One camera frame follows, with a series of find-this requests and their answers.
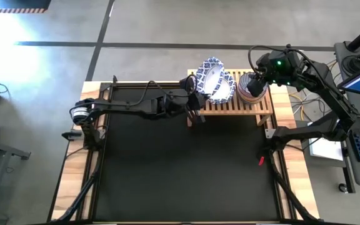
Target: gray floor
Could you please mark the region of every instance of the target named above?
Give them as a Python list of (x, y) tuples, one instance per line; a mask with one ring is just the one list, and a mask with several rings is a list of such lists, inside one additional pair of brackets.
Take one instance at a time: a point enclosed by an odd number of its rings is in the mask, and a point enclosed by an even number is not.
[[(29, 161), (12, 162), (15, 171), (0, 190), (0, 218), (8, 216), (8, 224), (46, 220), (68, 144), (61, 133), (71, 126), (68, 109), (79, 98), (94, 52), (13, 42), (95, 42), (107, 5), (52, 0), (46, 14), (0, 14), (0, 82), (11, 91), (0, 101), (0, 141), (32, 152)], [(113, 8), (105, 42), (332, 46), (360, 33), (356, 0), (116, 0)], [(334, 59), (331, 52), (306, 54), (321, 62)], [(180, 79), (209, 56), (229, 69), (249, 68), (246, 51), (102, 48), (92, 80)], [(314, 103), (305, 111), (313, 120), (321, 116)], [(360, 187), (357, 194), (342, 194), (336, 188), (341, 169), (307, 163), (321, 217), (360, 224)]]

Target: black tabletop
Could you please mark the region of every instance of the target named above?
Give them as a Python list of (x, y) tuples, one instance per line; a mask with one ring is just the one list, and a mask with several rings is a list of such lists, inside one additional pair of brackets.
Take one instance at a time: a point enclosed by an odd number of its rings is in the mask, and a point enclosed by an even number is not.
[[(142, 91), (119, 89), (115, 99), (137, 101)], [(254, 116), (211, 116), (188, 128), (185, 115), (115, 114), (106, 136), (95, 221), (279, 219), (269, 165), (258, 166), (264, 128)]]

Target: ceramic bowl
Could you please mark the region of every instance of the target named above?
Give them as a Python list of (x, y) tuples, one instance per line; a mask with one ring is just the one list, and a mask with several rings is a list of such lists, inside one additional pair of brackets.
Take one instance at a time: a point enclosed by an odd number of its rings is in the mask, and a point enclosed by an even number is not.
[(216, 57), (210, 57), (198, 68), (196, 77), (197, 92), (214, 95), (224, 77), (223, 63)]
[(228, 103), (233, 98), (236, 86), (236, 80), (233, 76), (229, 72), (225, 72), (220, 88), (208, 101), (213, 104)]

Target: wooden frame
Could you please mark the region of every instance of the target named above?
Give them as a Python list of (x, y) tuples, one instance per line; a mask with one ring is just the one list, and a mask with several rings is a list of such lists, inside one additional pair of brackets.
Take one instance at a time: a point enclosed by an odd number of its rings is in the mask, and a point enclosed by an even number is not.
[[(96, 82), (90, 81), (85, 82), (82, 93), (81, 99), (84, 98), (98, 98), (99, 96), (99, 89), (101, 83), (104, 82)], [(145, 84), (146, 82), (118, 82), (120, 84)], [(293, 116), (293, 111), (291, 109), (291, 103), (288, 97), (287, 88), (271, 86), (270, 87), (271, 93), (271, 100), (273, 104), (274, 113), (276, 116), (276, 121), (278, 126), (287, 126), (289, 128), (295, 128), (295, 120)], [(264, 124), (267, 128), (273, 128), (274, 124), (272, 119), (270, 118), (270, 114), (266, 116), (266, 118), (262, 118), (260, 115), (256, 115), (257, 123)], [(67, 153), (71, 153), (76, 149), (81, 147), (81, 140), (71, 142), (68, 146)], [(299, 141), (291, 141), (290, 144), (301, 147), (301, 143)], [(276, 160), (276, 165), (279, 171), (281, 171), (281, 167), (279, 165), (279, 155), (276, 153), (274, 155)], [(286, 147), (284, 150), (284, 158), (287, 167), (287, 173), (289, 176), (289, 181), (291, 185), (291, 189), (294, 194), (298, 197), (301, 201), (302, 205), (315, 217), (319, 217), (318, 209), (316, 207), (316, 202), (314, 199), (313, 191), (311, 182), (309, 180), (308, 170), (306, 168), (304, 155), (301, 151), (293, 149), (291, 147)], [(72, 157), (68, 158), (64, 162), (64, 166), (62, 169), (61, 178), (59, 180), (59, 184), (57, 186), (57, 194), (52, 202), (53, 209), (50, 213), (49, 219), (57, 219), (63, 215), (65, 210), (70, 206), (73, 200), (76, 198), (78, 193), (80, 192), (81, 183), (83, 180), (84, 168), (86, 165), (87, 160), (87, 152), (85, 150), (79, 151), (77, 154), (73, 155)], [(289, 219), (291, 218), (291, 210), (288, 206), (288, 199), (281, 189), (280, 186), (280, 196), (281, 196), (281, 204), (284, 211), (284, 218)], [(86, 196), (84, 210), (82, 212), (82, 216), (84, 218), (88, 215), (88, 209), (90, 205), (90, 195), (91, 189)]]

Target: wooden shelf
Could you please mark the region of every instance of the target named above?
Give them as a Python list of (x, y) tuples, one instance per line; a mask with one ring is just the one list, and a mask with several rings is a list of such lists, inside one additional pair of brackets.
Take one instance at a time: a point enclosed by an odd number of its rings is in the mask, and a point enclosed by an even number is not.
[[(189, 69), (187, 70), (187, 73), (196, 74), (196, 71), (196, 69)], [(241, 75), (252, 72), (252, 69), (226, 69), (225, 71), (231, 73), (238, 83)], [(206, 101), (206, 105), (199, 113), (205, 116), (257, 116), (257, 120), (259, 119), (257, 123), (258, 126), (260, 126), (273, 114), (273, 108), (269, 91), (256, 104), (245, 104), (238, 98), (236, 91), (230, 102), (212, 104), (209, 101)]]

